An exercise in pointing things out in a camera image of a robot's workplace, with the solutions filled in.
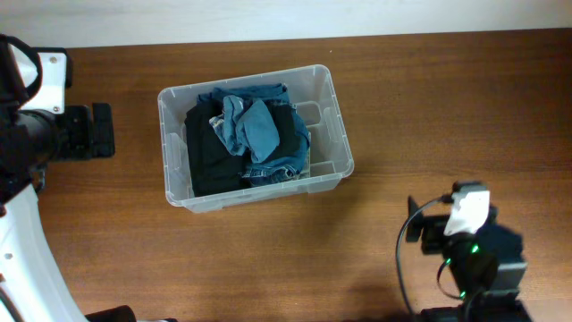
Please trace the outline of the large black garment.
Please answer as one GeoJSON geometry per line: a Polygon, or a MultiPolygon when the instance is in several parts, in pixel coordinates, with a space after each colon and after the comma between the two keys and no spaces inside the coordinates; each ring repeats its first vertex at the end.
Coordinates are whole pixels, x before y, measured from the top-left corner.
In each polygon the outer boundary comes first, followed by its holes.
{"type": "Polygon", "coordinates": [[[186,139],[191,186],[196,197],[244,190],[249,187],[241,173],[246,158],[231,155],[209,120],[222,112],[221,105],[201,102],[186,113],[186,139]]]}

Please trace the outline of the clear plastic storage bin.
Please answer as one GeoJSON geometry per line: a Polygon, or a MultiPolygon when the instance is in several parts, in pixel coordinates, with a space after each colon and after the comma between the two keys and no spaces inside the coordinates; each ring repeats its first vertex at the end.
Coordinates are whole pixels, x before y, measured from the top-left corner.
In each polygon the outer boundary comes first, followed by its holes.
{"type": "Polygon", "coordinates": [[[355,162],[330,70],[321,64],[213,80],[163,89],[157,96],[163,153],[165,197],[174,207],[205,213],[244,203],[334,189],[350,176],[355,162]],[[186,113],[198,95],[215,88],[283,83],[310,132],[310,174],[306,179],[196,197],[191,186],[186,113]]]}

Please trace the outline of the light blue jeans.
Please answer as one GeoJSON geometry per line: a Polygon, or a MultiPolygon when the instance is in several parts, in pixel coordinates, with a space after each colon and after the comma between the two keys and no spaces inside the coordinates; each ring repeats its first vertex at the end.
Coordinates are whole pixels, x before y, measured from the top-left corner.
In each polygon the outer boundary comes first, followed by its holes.
{"type": "Polygon", "coordinates": [[[300,171],[300,173],[298,174],[298,178],[300,180],[309,178],[311,176],[311,174],[310,174],[310,158],[311,158],[311,148],[309,148],[307,150],[304,166],[303,166],[302,170],[300,171]]]}

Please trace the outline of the dark blue jeans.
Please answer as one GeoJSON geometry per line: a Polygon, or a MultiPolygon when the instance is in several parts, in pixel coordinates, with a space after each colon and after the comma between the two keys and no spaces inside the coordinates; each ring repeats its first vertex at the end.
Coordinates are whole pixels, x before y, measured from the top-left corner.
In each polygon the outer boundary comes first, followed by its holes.
{"type": "Polygon", "coordinates": [[[229,95],[241,97],[250,106],[255,100],[264,102],[279,101],[289,104],[294,109],[294,123],[296,132],[300,138],[300,148],[293,157],[286,157],[279,160],[277,164],[254,165],[251,162],[249,152],[244,156],[247,159],[246,165],[241,177],[247,180],[253,186],[262,186],[267,184],[275,184],[279,182],[287,182],[298,179],[298,174],[302,170],[307,150],[310,148],[310,133],[303,119],[298,114],[297,108],[290,102],[288,88],[283,83],[249,86],[234,89],[215,88],[207,93],[198,95],[197,102],[213,101],[221,105],[223,110],[223,98],[229,95]]]}

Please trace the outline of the blue cloth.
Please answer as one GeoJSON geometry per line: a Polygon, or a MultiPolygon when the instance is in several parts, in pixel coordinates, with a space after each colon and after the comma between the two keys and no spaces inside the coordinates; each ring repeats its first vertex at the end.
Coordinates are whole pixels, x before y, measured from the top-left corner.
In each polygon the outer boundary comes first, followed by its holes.
{"type": "Polygon", "coordinates": [[[248,106],[241,97],[226,96],[222,113],[210,118],[209,124],[232,156],[249,152],[255,164],[266,161],[280,144],[277,127],[262,100],[248,106]]]}

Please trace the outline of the small black garment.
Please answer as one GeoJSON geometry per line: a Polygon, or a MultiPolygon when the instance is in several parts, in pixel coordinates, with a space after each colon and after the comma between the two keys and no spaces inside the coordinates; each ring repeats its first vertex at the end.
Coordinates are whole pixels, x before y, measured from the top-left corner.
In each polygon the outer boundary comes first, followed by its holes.
{"type": "Polygon", "coordinates": [[[293,112],[289,104],[258,100],[240,118],[240,143],[249,151],[254,165],[277,164],[299,150],[293,112]]]}

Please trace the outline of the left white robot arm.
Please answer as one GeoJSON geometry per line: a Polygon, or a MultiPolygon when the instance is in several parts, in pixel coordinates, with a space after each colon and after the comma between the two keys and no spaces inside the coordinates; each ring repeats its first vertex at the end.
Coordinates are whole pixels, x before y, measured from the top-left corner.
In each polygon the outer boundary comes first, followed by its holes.
{"type": "Polygon", "coordinates": [[[133,321],[122,305],[83,314],[49,249],[38,195],[54,162],[115,153],[107,103],[68,106],[72,60],[61,47],[31,47],[1,37],[1,319],[133,321]]]}

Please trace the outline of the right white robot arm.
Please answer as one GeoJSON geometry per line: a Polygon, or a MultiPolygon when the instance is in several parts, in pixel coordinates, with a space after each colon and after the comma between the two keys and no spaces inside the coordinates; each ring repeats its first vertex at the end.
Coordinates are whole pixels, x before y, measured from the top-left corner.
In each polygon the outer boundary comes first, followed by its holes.
{"type": "Polygon", "coordinates": [[[519,285],[528,263],[523,257],[520,234],[497,223],[498,209],[489,206],[484,225],[475,233],[445,234],[447,215],[425,216],[435,202],[417,205],[408,197],[408,215],[399,242],[420,242],[425,255],[439,255],[442,263],[436,283],[454,307],[416,312],[408,298],[406,307],[413,321],[530,321],[518,299],[519,285]]]}

